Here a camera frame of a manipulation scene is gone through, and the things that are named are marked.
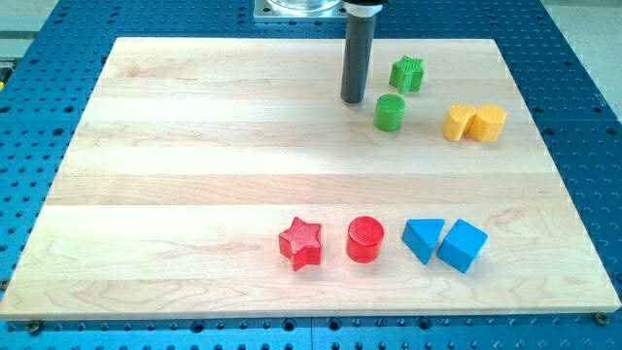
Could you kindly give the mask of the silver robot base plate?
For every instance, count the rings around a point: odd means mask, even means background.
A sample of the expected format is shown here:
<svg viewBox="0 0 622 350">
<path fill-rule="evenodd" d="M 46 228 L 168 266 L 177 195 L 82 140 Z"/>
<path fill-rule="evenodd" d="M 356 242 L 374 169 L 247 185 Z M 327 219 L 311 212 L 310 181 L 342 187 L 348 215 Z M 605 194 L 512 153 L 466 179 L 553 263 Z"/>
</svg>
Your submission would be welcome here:
<svg viewBox="0 0 622 350">
<path fill-rule="evenodd" d="M 340 0 L 252 0 L 254 17 L 285 18 L 343 18 L 347 16 Z"/>
</svg>

